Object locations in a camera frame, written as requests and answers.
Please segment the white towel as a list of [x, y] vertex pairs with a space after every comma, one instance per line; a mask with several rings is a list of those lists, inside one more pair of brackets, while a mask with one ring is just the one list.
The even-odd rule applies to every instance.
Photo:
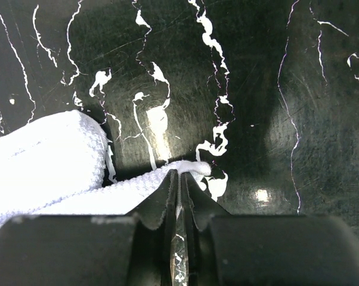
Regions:
[[208, 163], [180, 160], [103, 186], [107, 148], [105, 131], [77, 110], [0, 137], [0, 226], [18, 215], [123, 215], [170, 170], [190, 172], [196, 181], [211, 174]]

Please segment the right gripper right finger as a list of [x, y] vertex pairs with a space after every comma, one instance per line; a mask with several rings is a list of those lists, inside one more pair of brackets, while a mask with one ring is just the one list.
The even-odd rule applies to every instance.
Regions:
[[188, 285], [218, 285], [215, 247], [209, 224], [230, 213], [205, 194], [192, 174], [180, 177], [182, 214], [187, 249]]

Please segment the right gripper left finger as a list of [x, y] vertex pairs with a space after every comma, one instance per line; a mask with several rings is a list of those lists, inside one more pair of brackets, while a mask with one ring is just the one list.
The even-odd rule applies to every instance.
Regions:
[[176, 229], [178, 172], [170, 170], [159, 187], [129, 213], [138, 219], [127, 285], [172, 285], [171, 248]]

